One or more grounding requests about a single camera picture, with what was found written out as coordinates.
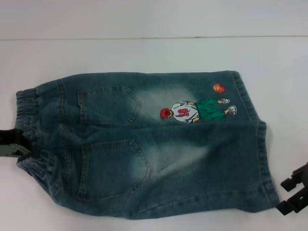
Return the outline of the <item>blue denim shorts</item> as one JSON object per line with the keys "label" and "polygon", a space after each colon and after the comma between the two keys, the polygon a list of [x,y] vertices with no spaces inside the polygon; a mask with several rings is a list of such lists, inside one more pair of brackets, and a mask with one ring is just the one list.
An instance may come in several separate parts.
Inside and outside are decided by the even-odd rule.
{"label": "blue denim shorts", "polygon": [[60,206],[149,219],[279,203],[266,124],[236,71],[80,74],[16,103],[33,145],[17,166]]}

